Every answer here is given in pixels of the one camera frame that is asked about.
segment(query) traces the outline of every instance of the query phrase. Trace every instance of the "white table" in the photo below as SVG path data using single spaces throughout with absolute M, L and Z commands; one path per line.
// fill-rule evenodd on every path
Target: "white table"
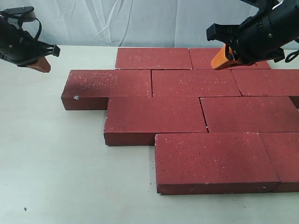
M 107 147 L 105 111 L 65 111 L 69 71 L 114 69 L 116 53 L 62 46 L 49 74 L 0 61 L 1 224 L 299 223 L 298 193 L 160 196 L 153 147 Z

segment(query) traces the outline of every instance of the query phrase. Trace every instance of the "cable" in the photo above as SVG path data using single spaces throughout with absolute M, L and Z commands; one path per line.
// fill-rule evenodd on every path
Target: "cable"
M 290 54 L 286 57 L 286 59 L 285 59 L 285 63 L 289 63 L 289 62 L 291 62 L 291 61 L 294 60 L 297 56 L 299 56 L 299 50 L 296 50 L 296 51 L 290 53 Z
M 38 38 L 39 38 L 39 36 L 41 35 L 41 32 L 42 32 L 42 23 L 37 18 L 28 18 L 28 17 L 24 18 L 22 16 L 10 15 L 10 14 L 5 13 L 5 12 L 0 12 L 0 15 L 8 17 L 8 18 L 11 18 L 11 19 L 16 19 L 16 20 L 27 20 L 27 19 L 36 20 L 36 21 L 39 22 L 39 28 L 38 28 L 38 31 L 36 33 L 36 36 L 34 37 L 34 40 L 37 41 Z

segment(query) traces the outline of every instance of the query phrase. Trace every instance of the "white backdrop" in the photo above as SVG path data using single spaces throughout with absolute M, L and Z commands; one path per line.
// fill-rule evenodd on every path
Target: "white backdrop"
M 240 24 L 257 12 L 240 0 L 0 0 L 0 10 L 22 6 L 35 7 L 42 41 L 123 47 L 219 47 L 206 40 L 210 25 Z

